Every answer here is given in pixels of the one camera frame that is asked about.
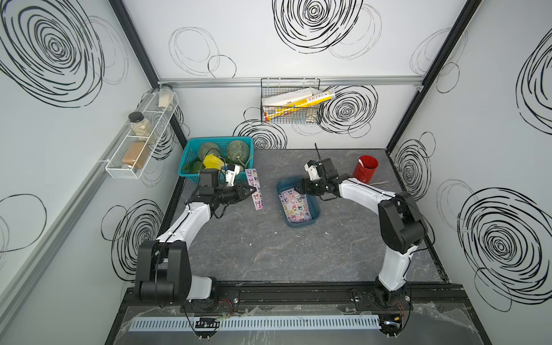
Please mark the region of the dark teal storage box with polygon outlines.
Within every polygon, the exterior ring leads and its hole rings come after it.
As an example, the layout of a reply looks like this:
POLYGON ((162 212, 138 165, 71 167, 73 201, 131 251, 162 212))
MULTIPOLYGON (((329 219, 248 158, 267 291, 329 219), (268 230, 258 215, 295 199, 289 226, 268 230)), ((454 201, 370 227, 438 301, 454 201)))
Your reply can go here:
POLYGON ((314 225, 320 217, 320 207, 311 195, 303 195, 295 190, 302 178, 292 176, 277 183, 277 195, 280 200, 283 217, 292 229, 314 225))

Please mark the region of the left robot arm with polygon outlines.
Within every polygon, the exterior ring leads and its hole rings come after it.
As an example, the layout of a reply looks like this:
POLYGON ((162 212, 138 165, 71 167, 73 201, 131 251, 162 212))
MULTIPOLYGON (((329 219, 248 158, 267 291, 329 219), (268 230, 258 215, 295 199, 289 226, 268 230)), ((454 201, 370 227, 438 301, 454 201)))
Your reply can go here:
POLYGON ((216 279, 191 272, 188 248, 204 225, 212 218, 223 217, 224 213, 216 214, 219 207, 238 204, 257 191, 247 182, 236 182, 230 174, 221 185, 217 169, 202 170, 198 186, 176 222, 155 240, 140 245, 135 275, 137 299, 160 307, 195 300, 217 303, 216 279))

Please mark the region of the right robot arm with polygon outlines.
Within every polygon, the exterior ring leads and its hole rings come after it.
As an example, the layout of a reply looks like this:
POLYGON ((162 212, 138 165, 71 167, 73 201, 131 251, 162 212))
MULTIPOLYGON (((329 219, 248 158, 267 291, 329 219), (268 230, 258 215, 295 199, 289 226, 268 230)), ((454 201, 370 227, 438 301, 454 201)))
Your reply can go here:
POLYGON ((310 160, 304 168, 308 177, 295 186, 298 193, 319 198, 330 193, 378 215, 386 251, 373 296, 382 309, 398 304, 404 295, 413 255, 428 234, 428 226, 415 198, 406 191, 394 193, 374 187, 358 173, 340 175, 329 158, 310 160))

